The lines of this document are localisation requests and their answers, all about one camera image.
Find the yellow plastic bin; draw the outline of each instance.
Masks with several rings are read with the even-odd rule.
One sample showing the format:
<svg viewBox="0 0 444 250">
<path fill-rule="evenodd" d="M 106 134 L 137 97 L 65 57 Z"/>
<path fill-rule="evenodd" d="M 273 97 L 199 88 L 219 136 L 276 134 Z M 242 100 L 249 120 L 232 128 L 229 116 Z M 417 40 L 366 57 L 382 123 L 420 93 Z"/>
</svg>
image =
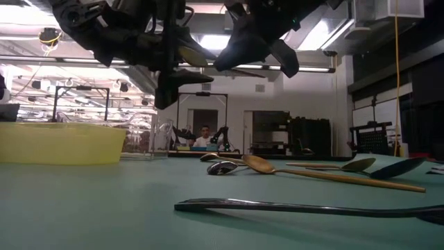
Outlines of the yellow plastic bin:
<svg viewBox="0 0 444 250">
<path fill-rule="evenodd" d="M 124 129 L 92 124 L 0 122 L 0 163 L 117 163 L 125 136 Z"/>
</svg>

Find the green table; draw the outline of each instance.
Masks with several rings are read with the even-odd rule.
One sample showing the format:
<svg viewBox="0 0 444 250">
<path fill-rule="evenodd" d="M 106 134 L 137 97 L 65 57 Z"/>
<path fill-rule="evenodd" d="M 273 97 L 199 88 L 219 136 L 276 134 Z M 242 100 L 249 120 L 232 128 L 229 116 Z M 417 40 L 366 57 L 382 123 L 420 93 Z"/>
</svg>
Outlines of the green table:
<svg viewBox="0 0 444 250">
<path fill-rule="evenodd" d="M 397 160 L 377 156 L 369 171 Z M 426 194 L 244 168 L 208 176 L 208 165 L 192 158 L 89 167 L 2 164 L 0 249 L 444 249 L 444 226 L 415 218 L 173 210 L 193 198 L 355 208 L 444 204 L 444 177 L 425 174 L 431 163 L 393 179 L 426 187 Z"/>
</svg>

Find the black handle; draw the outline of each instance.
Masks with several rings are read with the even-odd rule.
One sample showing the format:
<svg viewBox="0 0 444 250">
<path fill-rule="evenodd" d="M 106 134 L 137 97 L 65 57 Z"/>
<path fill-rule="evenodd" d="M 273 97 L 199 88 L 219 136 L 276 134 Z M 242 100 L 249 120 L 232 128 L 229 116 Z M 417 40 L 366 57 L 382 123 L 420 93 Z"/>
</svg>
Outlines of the black handle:
<svg viewBox="0 0 444 250">
<path fill-rule="evenodd" d="M 264 210 L 295 213 L 316 213 L 324 215 L 347 215 L 374 218 L 408 218 L 408 217 L 444 217 L 444 206 L 429 206 L 407 209 L 359 209 L 335 208 L 328 206 L 310 206 L 261 201 L 242 201 L 238 199 L 190 199 L 174 205 L 178 211 L 199 212 L 208 208 Z"/>
</svg>

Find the person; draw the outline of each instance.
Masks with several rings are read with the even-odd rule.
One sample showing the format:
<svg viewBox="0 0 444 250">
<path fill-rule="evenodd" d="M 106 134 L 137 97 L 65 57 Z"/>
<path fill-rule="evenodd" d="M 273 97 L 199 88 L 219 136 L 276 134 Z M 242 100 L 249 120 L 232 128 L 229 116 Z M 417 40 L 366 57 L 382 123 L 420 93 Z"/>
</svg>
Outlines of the person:
<svg viewBox="0 0 444 250">
<path fill-rule="evenodd" d="M 207 147 L 208 144 L 210 144 L 210 127 L 208 125 L 203 125 L 200 129 L 201 137 L 197 138 L 196 142 L 194 143 L 193 147 Z M 217 142 L 217 146 L 220 146 L 222 144 L 222 136 L 219 137 L 219 140 Z"/>
</svg>

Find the metal spoon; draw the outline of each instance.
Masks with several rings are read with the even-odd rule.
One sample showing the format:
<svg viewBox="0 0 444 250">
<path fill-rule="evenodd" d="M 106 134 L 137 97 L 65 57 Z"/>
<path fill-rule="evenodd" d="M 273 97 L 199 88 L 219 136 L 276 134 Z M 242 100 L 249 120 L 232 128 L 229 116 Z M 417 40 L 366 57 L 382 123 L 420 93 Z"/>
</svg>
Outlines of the metal spoon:
<svg viewBox="0 0 444 250">
<path fill-rule="evenodd" d="M 342 170 L 347 172 L 356 172 L 357 174 L 362 174 L 364 176 L 368 176 L 373 179 L 378 180 L 386 180 L 389 178 L 393 178 L 396 176 L 400 176 L 401 174 L 405 174 L 410 172 L 411 170 L 421 166 L 426 161 L 426 158 L 412 158 L 397 162 L 395 164 L 389 165 L 387 167 L 383 167 L 380 170 L 374 171 L 372 173 L 368 173 L 365 171 L 355 171 L 352 169 L 336 169 L 336 168 L 309 168 L 311 170 Z"/>
<path fill-rule="evenodd" d="M 174 205 L 175 210 L 185 212 L 201 212 L 202 210 L 209 208 L 314 213 L 324 215 L 346 215 L 373 218 L 417 217 L 418 219 L 423 219 L 431 223 L 444 225 L 443 205 L 408 209 L 360 209 L 217 198 L 190 199 Z"/>
<path fill-rule="evenodd" d="M 393 189 L 398 189 L 398 190 L 425 192 L 425 188 L 423 188 L 423 187 L 415 187 L 415 186 L 411 186 L 411 185 L 391 183 L 388 181 L 377 181 L 377 180 L 370 180 L 367 178 L 340 176 L 340 175 L 335 175 L 335 174 L 319 174 L 319 173 L 298 171 L 298 170 L 289 170 L 289 169 L 276 170 L 272 166 L 272 164 L 269 163 L 267 160 L 262 159 L 257 156 L 243 155 L 242 160 L 247 164 L 247 166 L 249 166 L 249 168 L 255 170 L 256 172 L 258 172 L 260 174 L 288 173 L 288 174 L 296 174 L 296 175 L 307 176 L 307 177 L 312 177 L 312 178 L 319 178 L 319 179 L 324 179 L 324 180 L 338 181 L 338 182 L 343 182 L 343 183 L 369 185 L 369 186 L 374 186 L 374 187 L 379 187 L 379 188 L 393 188 Z"/>
<path fill-rule="evenodd" d="M 220 159 L 220 160 L 229 160 L 230 162 L 239 163 L 242 165 L 245 165 L 245 162 L 240 159 L 234 159 L 234 158 L 226 158 L 226 157 L 220 157 L 215 153 L 207 153 L 206 155 L 200 157 L 200 161 L 207 162 L 214 159 Z"/>
<path fill-rule="evenodd" d="M 332 165 L 332 164 L 314 164 L 314 163 L 287 163 L 288 166 L 295 166 L 295 167 L 310 167 L 312 169 L 317 168 L 328 168 L 328 170 L 336 169 L 336 170 L 348 170 L 348 171 L 354 171 L 354 172 L 362 172 L 365 169 L 368 169 L 373 163 L 375 163 L 375 158 L 368 158 L 368 159 L 362 159 L 362 160 L 356 160 L 349 162 L 347 165 L 344 166 L 338 166 L 338 165 Z"/>
<path fill-rule="evenodd" d="M 235 170 L 238 167 L 238 164 L 231 162 L 231 161 L 221 161 L 216 162 L 213 165 L 209 166 L 207 168 L 207 173 L 209 175 L 224 175 L 228 174 L 229 172 Z"/>
</svg>

